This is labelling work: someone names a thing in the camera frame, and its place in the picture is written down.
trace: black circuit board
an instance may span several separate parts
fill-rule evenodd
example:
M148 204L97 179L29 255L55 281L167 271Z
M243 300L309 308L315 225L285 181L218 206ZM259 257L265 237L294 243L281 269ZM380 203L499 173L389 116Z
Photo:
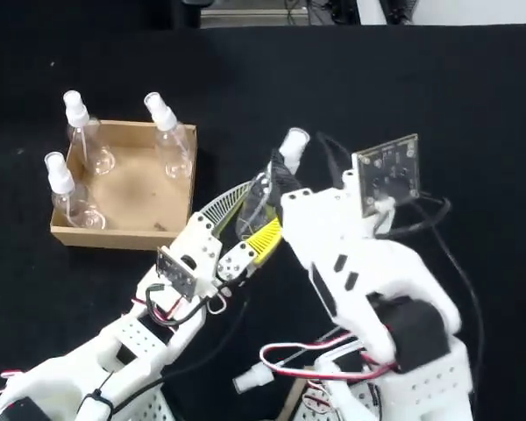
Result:
M391 196L403 204L419 196L418 140L412 134L358 152L364 216L375 212L375 201Z
M188 301L191 301L193 296L195 296L195 277L192 276L180 262L169 257L161 249L158 249L158 256L156 258L156 272L158 276L163 276L169 281L172 287Z

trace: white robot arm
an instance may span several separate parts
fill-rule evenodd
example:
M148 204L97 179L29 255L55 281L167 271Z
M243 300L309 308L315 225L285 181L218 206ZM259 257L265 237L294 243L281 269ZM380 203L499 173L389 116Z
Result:
M296 171L308 141L305 131L289 131L280 150L290 171ZM0 395L0 420L172 421L159 392L161 369L203 327L205 304L217 294L229 295L229 282L249 277L281 239L277 220L270 220L221 256L218 236L251 187L242 183L191 216L172 245L158 251L128 314L71 353L11 377ZM155 382L160 384L149 388Z
M376 170L388 167L387 173L392 176L383 179L382 187L389 187L390 182L398 182L394 174L402 156L416 156L416 143L400 139L374 152L375 156L353 155L353 168L343 173L342 189L317 193L298 189L281 197L283 238L308 271L331 320L359 339L322 355L316 360L316 371L341 374L336 360L356 355L363 346L378 364L397 366L401 349L380 320L373 299L421 300L442 318L448 351L408 372L394 371L370 381L383 396L382 421L472 420L468 399L472 377L466 347L454 337L461 324L458 309L416 252L394 241L375 238L377 233L390 229L395 200L378 194L382 188L377 181L372 190L364 191L368 186L362 174L366 170L363 162ZM411 196L416 196L416 186L409 186ZM358 398L369 394L368 383L350 387L346 382L324 382L343 420L378 419Z

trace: white connector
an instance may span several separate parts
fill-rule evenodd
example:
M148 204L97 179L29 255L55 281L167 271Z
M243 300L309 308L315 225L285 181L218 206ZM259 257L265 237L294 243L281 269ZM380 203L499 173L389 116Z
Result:
M238 394L241 394L249 389L268 384L273 380L274 376L271 369L262 362L258 362L234 379L234 387Z

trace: open cardboard box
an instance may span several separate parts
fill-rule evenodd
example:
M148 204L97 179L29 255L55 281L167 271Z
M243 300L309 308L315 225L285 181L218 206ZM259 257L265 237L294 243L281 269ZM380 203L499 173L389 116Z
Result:
M56 210L51 233L65 246L155 250L172 242L188 221L196 162L196 129L187 126L193 172L189 180L170 180L154 149L152 123L102 121L99 135L115 156L105 175L88 174L72 148L67 165L74 178L89 188L107 219L105 230L68 226Z

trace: black fabric surface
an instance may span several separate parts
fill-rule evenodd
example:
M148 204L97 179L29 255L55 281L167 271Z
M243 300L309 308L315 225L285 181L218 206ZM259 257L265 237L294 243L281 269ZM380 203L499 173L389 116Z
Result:
M0 371L64 354L128 309L153 253L69 249L48 232L43 156L66 150L61 94L100 118L147 120L158 90L199 126L194 207L250 179L286 130L323 130L350 150L418 132L424 189L448 196L443 235L479 291L487 327L480 420L526 419L526 26L275 28L112 39L0 40ZM310 146L300 179L331 180ZM409 239L458 304L466 290L427 234ZM261 345L331 327L288 247L251 281L251 308L213 364L166 386L188 421L274 417L288 380L236 396ZM218 342L239 303L177 361Z

